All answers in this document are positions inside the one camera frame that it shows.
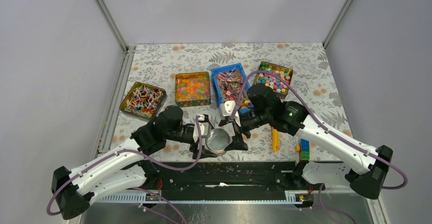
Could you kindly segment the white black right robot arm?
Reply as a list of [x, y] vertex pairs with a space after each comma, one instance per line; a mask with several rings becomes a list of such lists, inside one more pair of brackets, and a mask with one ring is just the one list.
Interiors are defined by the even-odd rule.
[[378, 199], [393, 156], [391, 148], [385, 145], [376, 148], [351, 138], [300, 103], [282, 101], [263, 84], [250, 87], [247, 96], [253, 107], [246, 113], [239, 112], [234, 100], [219, 106], [221, 126], [232, 123], [237, 135], [249, 136], [251, 130], [269, 124], [281, 133], [315, 143], [342, 161], [336, 164], [301, 161], [292, 175], [296, 188], [305, 189], [318, 183], [346, 186], [365, 198]]

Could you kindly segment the blue plastic candy bin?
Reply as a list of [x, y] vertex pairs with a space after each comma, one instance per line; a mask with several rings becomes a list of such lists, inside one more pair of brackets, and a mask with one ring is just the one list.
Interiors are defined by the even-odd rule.
[[246, 113], [253, 107], [246, 94], [250, 84], [241, 63], [213, 68], [210, 72], [218, 106], [226, 101], [236, 102], [242, 95], [239, 113]]

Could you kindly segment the white round jar lid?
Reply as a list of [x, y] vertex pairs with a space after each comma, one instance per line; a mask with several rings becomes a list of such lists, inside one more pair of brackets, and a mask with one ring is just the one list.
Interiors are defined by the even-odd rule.
[[215, 128], [210, 131], [210, 135], [205, 140], [207, 149], [225, 149], [230, 144], [230, 136], [227, 131]]

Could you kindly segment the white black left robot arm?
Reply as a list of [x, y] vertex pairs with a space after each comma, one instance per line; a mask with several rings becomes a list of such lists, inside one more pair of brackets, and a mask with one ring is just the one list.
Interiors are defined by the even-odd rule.
[[[183, 124], [183, 110], [174, 105], [166, 107], [124, 143], [102, 156], [71, 170], [64, 166], [57, 168], [52, 177], [47, 214], [70, 220], [107, 195], [140, 186], [151, 189], [158, 182], [156, 165], [177, 172], [192, 169], [204, 155], [203, 140], [209, 138], [213, 129], [208, 115], [198, 114], [193, 124]], [[152, 158], [151, 154], [163, 149], [168, 140], [189, 144], [194, 162], [174, 167]]]

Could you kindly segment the clear glass jar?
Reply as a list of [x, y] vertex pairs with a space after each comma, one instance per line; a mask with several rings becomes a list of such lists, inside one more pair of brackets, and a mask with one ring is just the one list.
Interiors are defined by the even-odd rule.
[[212, 153], [214, 153], [217, 157], [222, 156], [227, 153], [225, 149], [215, 150], [215, 149], [209, 149]]

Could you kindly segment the yellow plastic scoop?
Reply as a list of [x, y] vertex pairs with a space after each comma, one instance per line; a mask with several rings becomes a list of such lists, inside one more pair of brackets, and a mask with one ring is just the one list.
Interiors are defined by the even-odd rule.
[[280, 150], [280, 135], [279, 131], [272, 128], [272, 150], [277, 152]]

